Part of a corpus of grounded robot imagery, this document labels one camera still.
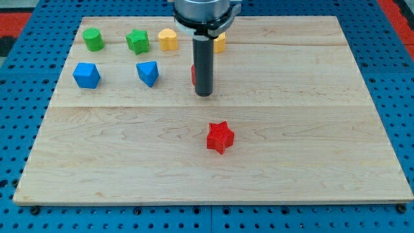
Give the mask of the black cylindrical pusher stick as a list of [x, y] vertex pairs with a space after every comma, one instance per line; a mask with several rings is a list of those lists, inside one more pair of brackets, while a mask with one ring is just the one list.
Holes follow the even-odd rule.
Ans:
[[195, 92], [210, 96], [213, 92], [213, 40], [193, 39], [193, 64], [195, 68]]

